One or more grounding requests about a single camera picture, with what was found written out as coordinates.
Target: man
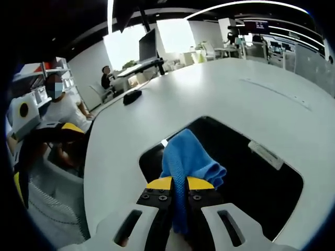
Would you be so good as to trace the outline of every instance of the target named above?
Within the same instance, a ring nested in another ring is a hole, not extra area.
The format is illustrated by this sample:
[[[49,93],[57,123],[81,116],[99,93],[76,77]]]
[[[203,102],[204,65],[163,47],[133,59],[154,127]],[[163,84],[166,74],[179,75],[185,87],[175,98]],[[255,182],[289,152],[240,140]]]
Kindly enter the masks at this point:
[[[86,111],[84,103],[72,92],[63,92],[63,82],[57,73],[49,75],[45,81],[46,91],[52,101],[44,116],[47,121],[72,123],[87,132],[93,116]]]
[[[85,132],[85,137],[75,144],[60,144],[52,150],[52,152],[55,151],[55,156],[67,168],[76,168],[85,161],[93,116],[86,111],[84,103],[77,99],[72,92],[63,92],[63,82],[57,73],[47,77],[45,86],[47,94],[52,98],[52,101],[44,119],[46,121],[72,123]]]
[[[103,69],[103,76],[101,77],[101,85],[102,87],[107,90],[108,88],[112,87],[111,88],[111,91],[113,93],[115,93],[115,87],[112,85],[110,85],[110,80],[109,78],[112,77],[113,79],[115,79],[114,75],[112,73],[110,73],[110,68],[108,65],[104,66]]]

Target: office chair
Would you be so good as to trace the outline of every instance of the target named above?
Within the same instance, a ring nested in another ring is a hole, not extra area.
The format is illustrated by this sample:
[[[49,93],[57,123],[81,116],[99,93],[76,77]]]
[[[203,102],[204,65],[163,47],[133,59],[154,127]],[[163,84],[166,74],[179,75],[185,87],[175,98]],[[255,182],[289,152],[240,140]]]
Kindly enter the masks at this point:
[[[224,57],[225,50],[223,48],[214,48],[209,42],[203,42],[202,46],[205,49],[205,57],[208,61],[222,59]]]
[[[113,99],[112,86],[104,89],[98,82],[94,82],[90,88],[99,96],[101,105]]]

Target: window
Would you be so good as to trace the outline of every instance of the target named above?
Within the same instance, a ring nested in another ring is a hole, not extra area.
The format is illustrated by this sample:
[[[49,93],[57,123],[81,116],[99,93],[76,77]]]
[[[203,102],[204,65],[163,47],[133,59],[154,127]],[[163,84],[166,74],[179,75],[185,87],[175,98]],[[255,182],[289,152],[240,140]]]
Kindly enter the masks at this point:
[[[166,53],[188,52],[195,46],[189,22],[184,19],[168,19],[157,21],[159,33]]]
[[[135,25],[104,37],[104,44],[110,63],[115,70],[122,70],[122,66],[130,60],[138,61],[139,40],[146,34],[143,25]]]

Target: ceiling light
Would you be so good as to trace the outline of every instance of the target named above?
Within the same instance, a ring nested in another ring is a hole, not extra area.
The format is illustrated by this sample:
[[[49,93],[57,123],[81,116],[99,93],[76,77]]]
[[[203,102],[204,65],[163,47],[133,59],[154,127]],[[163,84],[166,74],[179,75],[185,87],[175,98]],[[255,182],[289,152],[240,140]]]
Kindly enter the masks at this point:
[[[238,1],[238,2],[232,2],[232,3],[226,3],[226,4],[219,4],[219,5],[216,5],[216,6],[213,6],[213,7],[210,7],[210,8],[207,8],[207,9],[203,9],[203,10],[200,10],[196,13],[193,13],[187,17],[185,17],[184,19],[189,19],[191,17],[194,17],[196,15],[199,15],[201,13],[204,13],[204,12],[208,12],[212,9],[217,9],[217,8],[221,8],[221,7],[226,7],[226,6],[231,6],[231,5],[236,5],[236,4],[275,4],[275,5],[281,5],[281,6],[285,6],[285,7],[289,7],[289,8],[293,8],[293,9],[296,9],[296,10],[300,10],[301,12],[304,12],[306,14],[308,14],[308,12],[302,8],[299,8],[297,6],[294,6],[294,5],[291,5],[291,4],[285,4],[285,3],[280,3],[280,2],[275,2],[275,1],[263,1],[263,0],[245,0],[245,1]]]
[[[244,22],[267,22],[267,21],[262,21],[262,20],[244,20]]]
[[[292,31],[292,30],[289,30],[289,29],[284,29],[284,28],[281,28],[281,27],[270,26],[270,25],[269,25],[269,28],[278,29],[278,30],[285,30],[285,31],[288,31],[288,32],[296,33],[296,34],[298,34],[298,35],[300,35],[300,36],[303,36],[303,37],[305,37],[305,38],[308,38],[308,39],[312,40],[313,42],[319,44],[319,45],[322,46],[322,47],[325,47],[325,46],[324,46],[322,43],[320,43],[319,41],[316,41],[315,39],[310,38],[310,37],[308,37],[308,36],[306,36],[306,35],[304,35],[304,34],[301,34],[301,33],[299,33],[299,32]]]
[[[296,39],[296,38],[292,38],[292,37],[289,37],[289,36],[286,36],[286,35],[282,35],[282,34],[278,34],[278,33],[273,33],[273,32],[270,32],[270,34],[271,34],[271,35],[274,35],[274,36],[280,36],[280,37],[284,37],[284,38],[290,38],[290,39],[292,39],[292,40],[298,41],[299,43],[304,43],[304,44],[306,44],[306,45],[308,45],[308,46],[314,48],[314,49],[317,50],[317,51],[319,50],[319,49],[316,48],[315,46],[313,46],[313,45],[311,45],[311,44],[309,44],[309,43],[303,42],[303,41],[301,41],[301,40],[299,40],[299,39]]]
[[[112,23],[113,23],[113,6],[114,6],[114,0],[107,0],[107,29],[108,34],[111,34],[112,31]]]

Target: ceiling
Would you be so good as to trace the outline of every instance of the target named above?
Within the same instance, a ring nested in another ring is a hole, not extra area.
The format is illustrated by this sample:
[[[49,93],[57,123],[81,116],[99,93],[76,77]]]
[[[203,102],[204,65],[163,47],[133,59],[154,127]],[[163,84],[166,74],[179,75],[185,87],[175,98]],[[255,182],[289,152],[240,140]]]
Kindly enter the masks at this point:
[[[229,0],[187,1],[187,0],[115,0],[113,11],[113,30],[123,28],[122,22],[129,20],[128,25],[142,22],[138,6],[146,10],[149,22],[161,19],[184,18],[199,10],[212,7]],[[302,7],[313,15],[327,13],[327,8],[318,10],[308,1],[288,1]],[[49,61],[54,56],[70,60],[91,45],[102,40],[108,34],[107,0],[34,0],[22,2],[16,12],[13,28],[16,35],[16,47],[22,63]],[[262,17],[286,20],[304,26],[321,34],[320,26],[308,15],[298,10],[270,4],[240,4],[216,8],[197,15],[190,20],[217,20],[226,17]],[[322,27],[328,24],[324,15]],[[287,29],[307,33],[308,36],[322,38],[313,32],[284,23],[277,23]]]

